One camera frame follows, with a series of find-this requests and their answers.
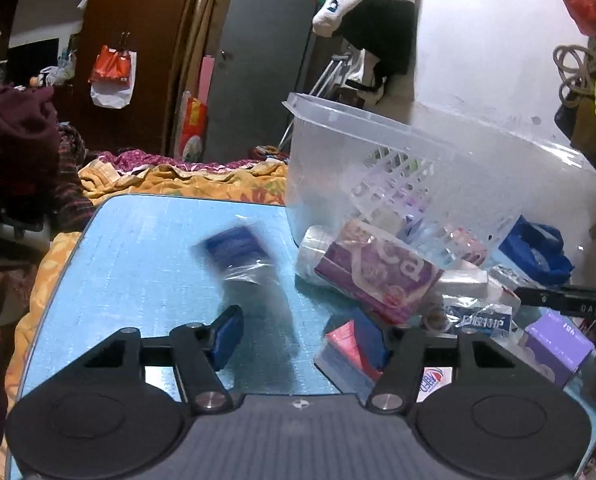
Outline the pink blue packet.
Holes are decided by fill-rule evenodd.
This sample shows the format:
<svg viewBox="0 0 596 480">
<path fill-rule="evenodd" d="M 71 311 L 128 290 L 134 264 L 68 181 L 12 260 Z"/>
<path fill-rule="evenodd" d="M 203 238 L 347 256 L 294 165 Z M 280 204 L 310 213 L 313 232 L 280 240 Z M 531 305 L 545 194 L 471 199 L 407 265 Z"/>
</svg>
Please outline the pink blue packet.
<svg viewBox="0 0 596 480">
<path fill-rule="evenodd" d="M 343 394 L 365 404 L 389 361 L 379 326 L 364 312 L 330 330 L 314 358 L 316 368 Z"/>
</svg>

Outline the blue item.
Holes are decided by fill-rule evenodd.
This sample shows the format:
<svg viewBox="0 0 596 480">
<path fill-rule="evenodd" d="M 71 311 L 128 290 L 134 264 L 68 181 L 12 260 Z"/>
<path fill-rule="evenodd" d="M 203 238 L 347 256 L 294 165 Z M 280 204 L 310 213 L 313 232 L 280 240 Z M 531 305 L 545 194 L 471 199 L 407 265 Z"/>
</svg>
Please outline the blue item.
<svg viewBox="0 0 596 480">
<path fill-rule="evenodd" d="M 276 265 L 253 226 L 236 223 L 214 232 L 197 243 L 194 251 L 218 280 L 226 304 L 247 310 L 272 306 Z"/>
</svg>

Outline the white plastic perforated basket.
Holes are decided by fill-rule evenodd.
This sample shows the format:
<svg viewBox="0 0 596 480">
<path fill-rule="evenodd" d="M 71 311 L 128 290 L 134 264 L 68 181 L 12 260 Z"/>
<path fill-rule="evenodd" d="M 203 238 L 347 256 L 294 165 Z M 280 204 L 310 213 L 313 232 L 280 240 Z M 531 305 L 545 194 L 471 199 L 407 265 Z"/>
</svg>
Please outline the white plastic perforated basket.
<svg viewBox="0 0 596 480">
<path fill-rule="evenodd" d="M 596 172 L 571 148 L 423 110 L 402 124 L 293 93 L 286 211 L 301 240 L 351 219 L 401 236 L 438 263 L 490 256 L 519 218 L 547 224 L 580 262 L 596 220 Z"/>
</svg>

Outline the purple cube box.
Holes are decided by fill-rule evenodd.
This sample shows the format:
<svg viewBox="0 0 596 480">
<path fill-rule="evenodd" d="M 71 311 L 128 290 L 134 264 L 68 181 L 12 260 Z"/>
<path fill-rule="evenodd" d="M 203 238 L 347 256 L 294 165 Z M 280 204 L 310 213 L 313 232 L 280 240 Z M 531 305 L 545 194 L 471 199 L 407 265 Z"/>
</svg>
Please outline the purple cube box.
<svg viewBox="0 0 596 480">
<path fill-rule="evenodd" d="M 594 350 L 594 344 L 569 318 L 554 311 L 524 329 L 519 347 L 528 363 L 560 388 L 570 382 Z"/>
</svg>

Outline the blue shopping bag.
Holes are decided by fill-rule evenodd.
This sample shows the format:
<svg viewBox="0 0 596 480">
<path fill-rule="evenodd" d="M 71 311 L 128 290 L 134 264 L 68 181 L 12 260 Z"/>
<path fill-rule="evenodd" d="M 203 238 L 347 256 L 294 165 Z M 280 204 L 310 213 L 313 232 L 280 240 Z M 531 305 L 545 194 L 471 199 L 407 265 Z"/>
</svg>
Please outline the blue shopping bag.
<svg viewBox="0 0 596 480">
<path fill-rule="evenodd" d="M 520 216 L 499 250 L 528 278 L 544 286 L 569 282 L 575 267 L 564 254 L 564 239 L 554 226 Z"/>
</svg>

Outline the blue white toothpaste box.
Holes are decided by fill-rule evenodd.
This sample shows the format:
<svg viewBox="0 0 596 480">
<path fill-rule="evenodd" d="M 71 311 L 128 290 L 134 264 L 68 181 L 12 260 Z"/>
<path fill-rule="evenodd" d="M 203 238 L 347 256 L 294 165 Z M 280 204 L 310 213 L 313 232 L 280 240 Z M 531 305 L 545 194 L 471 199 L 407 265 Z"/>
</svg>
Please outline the blue white toothpaste box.
<svg viewBox="0 0 596 480">
<path fill-rule="evenodd" d="M 508 336 L 512 331 L 514 308 L 487 299 L 442 297 L 442 312 L 450 334 L 478 332 L 487 336 Z"/>
</svg>

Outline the purple floral carton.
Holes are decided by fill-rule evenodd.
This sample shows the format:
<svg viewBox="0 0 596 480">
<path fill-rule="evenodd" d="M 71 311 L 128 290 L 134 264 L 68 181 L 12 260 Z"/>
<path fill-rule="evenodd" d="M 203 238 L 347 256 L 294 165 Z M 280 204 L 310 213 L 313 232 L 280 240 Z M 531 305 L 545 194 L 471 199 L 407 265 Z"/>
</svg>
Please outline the purple floral carton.
<svg viewBox="0 0 596 480">
<path fill-rule="evenodd" d="M 397 237 L 353 219 L 328 246 L 315 273 L 389 322 L 403 324 L 442 269 Z"/>
</svg>

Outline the white pink long box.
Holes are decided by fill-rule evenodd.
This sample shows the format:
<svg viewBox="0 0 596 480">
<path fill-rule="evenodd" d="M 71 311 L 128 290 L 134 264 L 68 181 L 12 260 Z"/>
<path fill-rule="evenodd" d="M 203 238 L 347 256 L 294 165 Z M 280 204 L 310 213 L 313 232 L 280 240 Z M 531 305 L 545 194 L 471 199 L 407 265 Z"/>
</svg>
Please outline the white pink long box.
<svg viewBox="0 0 596 480">
<path fill-rule="evenodd" d="M 495 278 L 478 266 L 444 271 L 432 288 L 439 296 L 464 297 L 487 300 L 492 304 L 505 304 L 512 308 L 520 306 L 520 299 Z"/>
</svg>

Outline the orange yellow blanket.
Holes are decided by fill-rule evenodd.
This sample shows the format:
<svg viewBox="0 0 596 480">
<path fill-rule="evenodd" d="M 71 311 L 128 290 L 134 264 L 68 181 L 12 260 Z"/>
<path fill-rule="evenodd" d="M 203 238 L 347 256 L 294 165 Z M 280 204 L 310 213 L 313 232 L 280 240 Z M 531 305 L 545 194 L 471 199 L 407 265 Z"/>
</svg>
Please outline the orange yellow blanket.
<svg viewBox="0 0 596 480">
<path fill-rule="evenodd" d="M 81 193 L 95 206 L 122 194 L 172 195 L 283 206 L 287 169 L 286 162 L 268 159 L 265 162 L 230 162 L 225 166 L 198 164 L 191 170 L 161 164 L 123 171 L 105 155 L 80 169 L 78 178 Z M 16 402 L 41 314 L 80 235 L 80 231 L 58 234 L 40 261 L 31 289 L 29 312 L 15 328 L 14 352 L 4 375 L 9 408 Z"/>
</svg>

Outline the maroon clothing pile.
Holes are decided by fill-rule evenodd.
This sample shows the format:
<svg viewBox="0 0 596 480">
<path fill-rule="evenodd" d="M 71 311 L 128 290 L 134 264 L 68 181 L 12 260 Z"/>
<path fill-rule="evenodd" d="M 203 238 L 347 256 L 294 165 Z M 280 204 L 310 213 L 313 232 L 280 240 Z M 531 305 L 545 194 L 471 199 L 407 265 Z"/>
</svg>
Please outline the maroon clothing pile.
<svg viewBox="0 0 596 480">
<path fill-rule="evenodd" d="M 86 148 L 58 121 L 53 96 L 51 87 L 0 87 L 0 223 L 80 232 L 95 211 L 79 177 Z"/>
</svg>

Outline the dark red wooden wardrobe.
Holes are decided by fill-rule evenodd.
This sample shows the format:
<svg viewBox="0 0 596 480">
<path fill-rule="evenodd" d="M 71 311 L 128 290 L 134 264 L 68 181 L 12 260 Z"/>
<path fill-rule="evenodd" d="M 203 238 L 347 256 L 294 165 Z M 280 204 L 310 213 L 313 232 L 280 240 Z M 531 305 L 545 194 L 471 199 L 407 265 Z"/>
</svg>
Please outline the dark red wooden wardrobe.
<svg viewBox="0 0 596 480">
<path fill-rule="evenodd" d="M 61 55 L 72 55 L 74 68 L 54 96 L 59 119 L 75 126 L 91 150 L 164 154 L 192 13 L 193 0 L 0 0 L 0 70 L 8 84 L 28 84 Z M 103 48 L 132 54 L 132 96 L 120 110 L 91 96 Z"/>
</svg>

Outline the grey door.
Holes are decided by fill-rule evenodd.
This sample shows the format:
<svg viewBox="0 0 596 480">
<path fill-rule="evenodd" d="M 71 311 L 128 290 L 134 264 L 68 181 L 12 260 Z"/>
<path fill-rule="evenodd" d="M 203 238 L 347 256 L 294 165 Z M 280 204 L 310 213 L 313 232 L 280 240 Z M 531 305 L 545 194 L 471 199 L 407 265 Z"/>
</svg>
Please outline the grey door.
<svg viewBox="0 0 596 480">
<path fill-rule="evenodd" d="M 288 124 L 316 0 L 230 0 L 209 91 L 202 159 L 232 162 L 275 145 Z"/>
</svg>

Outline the white black hanging hoodie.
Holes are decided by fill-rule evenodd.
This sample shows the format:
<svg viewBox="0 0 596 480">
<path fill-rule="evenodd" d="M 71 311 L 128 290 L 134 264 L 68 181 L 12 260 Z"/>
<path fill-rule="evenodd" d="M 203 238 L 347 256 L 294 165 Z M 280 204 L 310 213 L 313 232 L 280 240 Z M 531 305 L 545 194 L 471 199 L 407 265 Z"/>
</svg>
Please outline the white black hanging hoodie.
<svg viewBox="0 0 596 480">
<path fill-rule="evenodd" d="M 418 0 L 324 0 L 312 20 L 320 37 L 341 36 L 360 52 L 356 69 L 346 76 L 365 102 L 375 104 L 394 76 L 412 63 Z"/>
</svg>

